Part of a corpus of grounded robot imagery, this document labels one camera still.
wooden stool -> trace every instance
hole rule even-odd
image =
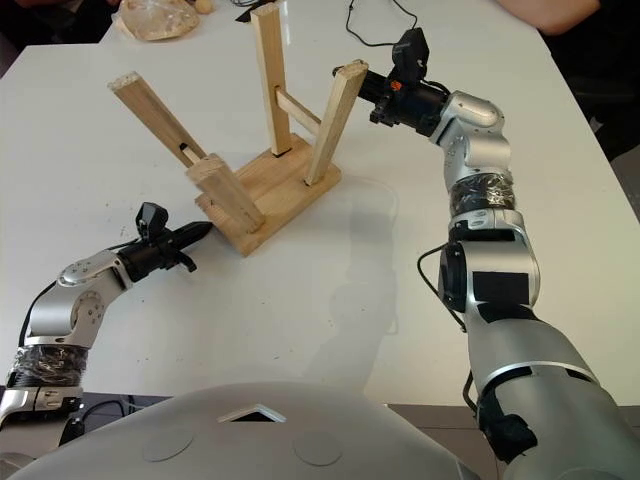
[[[287,93],[278,7],[269,3],[251,12],[271,148],[233,173],[215,154],[206,155],[135,72],[109,88],[187,167],[202,190],[196,203],[247,256],[340,181],[331,163],[368,65],[356,60],[336,72],[320,120]],[[289,130],[289,115],[316,136],[313,147]]]

person's arm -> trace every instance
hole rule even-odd
[[[546,35],[565,33],[600,9],[600,0],[497,1],[511,14]]]

black pants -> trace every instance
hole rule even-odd
[[[84,0],[72,14],[59,6],[28,9],[13,0],[0,0],[0,31],[18,51],[27,45],[97,43],[117,8],[104,0]]]
[[[640,145],[640,100],[596,113],[595,118],[603,124],[596,132],[596,138],[610,162]]]

white table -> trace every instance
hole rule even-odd
[[[142,201],[165,206],[174,228],[204,218],[183,167],[108,81],[139,71],[234,167],[267,148],[252,29],[218,3],[181,40],[111,32],[100,46],[29,48],[0,81],[0,369],[34,295],[68,263],[132,238]],[[537,314],[568,334],[620,404],[640,403],[640,228],[543,43],[492,2],[404,3],[427,34],[429,78],[504,110],[542,271]],[[363,58],[390,69],[390,49],[344,32],[344,1],[282,11],[288,90],[316,113],[334,66]],[[407,26],[386,2],[356,13],[370,40]],[[175,395],[296,378],[390,403],[461,404],[466,339],[415,270],[446,238],[442,153],[408,128],[369,123],[370,109],[357,102],[338,146],[342,183],[253,255],[210,235],[193,250],[195,273],[155,272],[118,299],[86,389]]]

black cable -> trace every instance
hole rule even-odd
[[[229,0],[236,7],[250,7],[255,3],[258,3],[258,0]]]
[[[136,399],[133,395],[127,395],[127,401],[129,402],[129,415],[136,413],[136,407],[134,406],[136,404]]]
[[[436,82],[435,80],[427,80],[423,83],[426,83],[427,85],[431,86],[431,87],[436,87],[440,90],[442,90],[442,93],[446,94],[447,96],[451,95],[451,92],[449,91],[449,89],[447,87],[445,87],[443,84],[441,84],[440,82]]]
[[[129,245],[133,245],[134,243],[138,243],[139,240],[140,240],[139,238],[135,238],[133,240],[129,240],[128,242],[119,243],[118,245],[113,245],[112,247],[107,247],[107,248],[105,248],[105,250],[117,250],[117,249],[122,248],[122,247],[128,247]]]
[[[422,271],[422,260],[424,260],[425,258],[427,258],[429,255],[433,255],[436,252],[439,252],[440,250],[442,250],[444,247],[446,247],[447,244],[444,243],[442,245],[440,245],[438,248],[434,248],[433,250],[429,250],[428,252],[423,253],[422,255],[420,255],[418,257],[418,262],[417,262],[417,267],[418,267],[418,273],[420,274],[420,276],[422,277],[422,280],[424,280],[424,283],[427,284],[427,286],[429,287],[429,289],[433,292],[433,294],[438,297],[438,299],[442,302],[442,299],[440,298],[440,295],[438,295],[438,290],[436,289],[436,287],[433,286],[433,284],[429,281],[429,279],[427,278],[427,276],[425,275],[425,273]],[[464,325],[464,322],[460,319],[460,317],[456,314],[456,312],[454,312],[453,310],[451,310],[447,305],[445,305],[444,302],[442,302],[442,304],[445,306],[445,308],[447,309],[447,311],[451,314],[451,316],[453,317],[453,319],[456,321],[456,323],[458,325],[460,325],[460,330],[462,330],[463,332],[466,333],[467,331],[467,327]]]
[[[33,300],[33,302],[31,302],[31,305],[29,306],[29,310],[27,310],[27,315],[26,315],[26,317],[24,317],[24,322],[22,322],[22,328],[20,328],[20,336],[18,337],[18,347],[24,347],[24,340],[25,340],[25,338],[27,338],[27,329],[29,328],[29,319],[31,318],[31,310],[33,310],[33,306],[36,304],[38,299],[42,295],[47,293],[49,290],[51,290],[54,287],[55,284],[56,284],[55,281],[51,282],[49,285],[47,285],[45,287],[44,290],[42,290],[36,296],[36,298]]]
[[[122,402],[120,400],[105,400],[104,402],[96,403],[93,407],[84,412],[84,414],[82,415],[82,422],[84,423],[90,415],[95,413],[96,410],[100,410],[105,405],[118,405],[118,407],[120,407],[120,413],[123,417],[125,416],[124,407],[122,406]]]
[[[469,376],[467,377],[467,381],[464,382],[464,387],[462,387],[462,398],[464,398],[464,403],[473,411],[475,416],[478,413],[478,406],[471,400],[469,396],[469,390],[471,390],[471,384],[473,383],[473,373],[469,370]]]
[[[415,13],[411,13],[409,10],[407,10],[402,5],[400,5],[400,3],[398,3],[398,0],[391,0],[391,1],[393,3],[395,3],[396,6],[400,10],[402,10],[404,13],[406,13],[411,18],[413,18],[413,25],[411,26],[411,29],[413,30],[414,28],[416,28],[416,25],[418,24],[418,16]],[[347,30],[347,32],[349,32],[351,35],[356,37],[358,40],[360,40],[360,42],[362,44],[366,45],[367,47],[392,47],[392,46],[394,46],[395,42],[369,43],[349,27],[349,22],[351,21],[351,12],[355,9],[355,7],[353,6],[354,3],[355,3],[355,0],[351,0],[351,2],[349,3],[349,6],[348,6],[347,23],[344,26],[344,28]]]

